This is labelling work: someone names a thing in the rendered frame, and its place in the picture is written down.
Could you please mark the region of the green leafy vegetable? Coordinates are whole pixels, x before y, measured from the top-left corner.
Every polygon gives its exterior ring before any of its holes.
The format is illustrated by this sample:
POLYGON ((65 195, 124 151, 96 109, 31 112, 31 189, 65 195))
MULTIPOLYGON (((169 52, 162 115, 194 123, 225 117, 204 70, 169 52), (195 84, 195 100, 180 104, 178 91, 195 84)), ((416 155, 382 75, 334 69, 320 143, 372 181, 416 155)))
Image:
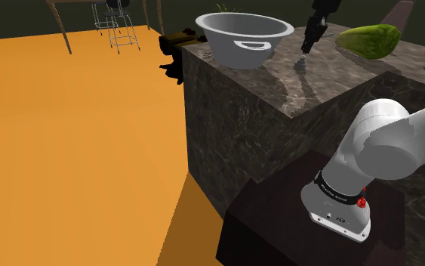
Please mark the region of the green leafy vegetable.
POLYGON ((377 24, 348 29, 338 35, 335 43, 369 60, 391 54, 398 45, 401 32, 389 24, 377 24))

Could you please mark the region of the green grass plant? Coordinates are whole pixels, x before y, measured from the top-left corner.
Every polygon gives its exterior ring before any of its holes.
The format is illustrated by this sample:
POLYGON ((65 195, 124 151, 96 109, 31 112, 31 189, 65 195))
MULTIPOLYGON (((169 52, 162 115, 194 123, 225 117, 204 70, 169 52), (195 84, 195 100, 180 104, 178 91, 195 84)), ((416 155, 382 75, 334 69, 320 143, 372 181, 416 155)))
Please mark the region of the green grass plant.
POLYGON ((241 8, 231 8, 231 7, 227 7, 225 4, 218 4, 218 3, 216 3, 216 6, 218 7, 218 11, 220 13, 229 13, 229 12, 239 13, 239 12, 242 11, 241 8))

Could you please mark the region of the dark robot stand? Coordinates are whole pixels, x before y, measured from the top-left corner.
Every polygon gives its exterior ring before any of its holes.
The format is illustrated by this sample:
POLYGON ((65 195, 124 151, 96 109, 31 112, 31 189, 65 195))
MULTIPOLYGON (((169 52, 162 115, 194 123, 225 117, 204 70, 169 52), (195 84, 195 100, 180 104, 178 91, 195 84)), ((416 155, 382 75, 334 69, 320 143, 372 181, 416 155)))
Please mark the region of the dark robot stand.
POLYGON ((329 158, 309 151, 266 180, 250 180, 226 211, 217 260, 223 266, 406 266, 405 195, 367 187, 371 232, 357 243, 313 222, 300 198, 329 158))

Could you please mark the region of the dark brown blocky furniture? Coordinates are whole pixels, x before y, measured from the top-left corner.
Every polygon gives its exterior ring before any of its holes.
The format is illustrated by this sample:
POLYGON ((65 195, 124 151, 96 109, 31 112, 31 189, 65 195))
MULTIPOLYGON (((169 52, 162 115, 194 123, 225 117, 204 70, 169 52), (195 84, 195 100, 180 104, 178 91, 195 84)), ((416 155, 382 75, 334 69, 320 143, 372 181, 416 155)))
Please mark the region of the dark brown blocky furniture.
POLYGON ((165 69, 165 75, 177 79, 177 84, 183 83, 182 47, 207 42, 206 36, 197 36, 196 31, 186 28, 181 32, 159 36, 159 47, 164 55, 171 55, 173 62, 159 67, 165 69))

